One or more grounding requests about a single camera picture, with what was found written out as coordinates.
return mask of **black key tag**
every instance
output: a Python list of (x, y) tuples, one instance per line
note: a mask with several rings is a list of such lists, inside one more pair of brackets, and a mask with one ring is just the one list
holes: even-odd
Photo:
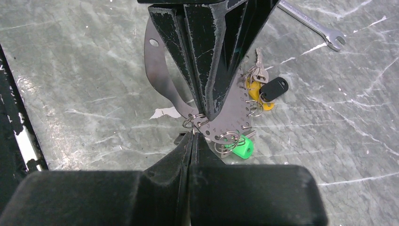
[(259, 94), (263, 102), (270, 102), (287, 92), (288, 88), (288, 82), (281, 77), (277, 77), (264, 84), (259, 90)]

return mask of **yellow key tag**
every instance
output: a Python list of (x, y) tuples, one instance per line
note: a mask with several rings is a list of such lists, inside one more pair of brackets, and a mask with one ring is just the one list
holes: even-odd
[[(259, 90), (262, 87), (261, 83), (254, 81), (252, 82), (251, 85), (249, 85), (249, 81), (247, 81), (247, 87), (248, 87), (248, 94), (251, 96), (251, 98), (254, 100), (259, 100)], [(263, 109), (265, 111), (270, 111), (271, 109), (274, 108), (274, 103), (264, 103), (262, 100), (261, 102), (263, 105)]]

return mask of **green key tag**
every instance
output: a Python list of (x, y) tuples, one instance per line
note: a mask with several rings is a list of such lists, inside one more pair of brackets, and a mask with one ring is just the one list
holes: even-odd
[(254, 143), (252, 142), (252, 140), (248, 139), (244, 135), (241, 135), (241, 137), (245, 139), (245, 144), (235, 147), (232, 151), (240, 158), (248, 159), (249, 157), (251, 157), (252, 153), (254, 153)]

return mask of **metal disc with holes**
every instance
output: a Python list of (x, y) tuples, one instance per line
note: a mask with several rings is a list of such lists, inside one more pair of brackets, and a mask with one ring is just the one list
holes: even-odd
[[(154, 89), (161, 95), (166, 97), (184, 118), (199, 113), (196, 107), (186, 104), (180, 97), (177, 89), (170, 78), (168, 67), (165, 60), (165, 44), (155, 29), (151, 19), (148, 19), (145, 31), (144, 43), (144, 64), (148, 81)], [(218, 144), (230, 144), (231, 142), (219, 137), (225, 132), (237, 132), (242, 134), (251, 128), (250, 109), (247, 104), (249, 96), (244, 90), (242, 70), (239, 69), (235, 76), (232, 87), (223, 109), (219, 115), (211, 122), (198, 126), (206, 120), (206, 118), (196, 118), (192, 122), (194, 126), (204, 134), (205, 137)]]

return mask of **combination wrench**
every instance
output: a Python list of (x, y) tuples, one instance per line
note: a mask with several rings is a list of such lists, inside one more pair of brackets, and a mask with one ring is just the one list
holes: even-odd
[(346, 40), (342, 32), (326, 28), (284, 0), (281, 0), (277, 6), (305, 26), (321, 35), (326, 41), (327, 46), (331, 49), (337, 52), (341, 50), (341, 46), (338, 44), (337, 40), (345, 45)]

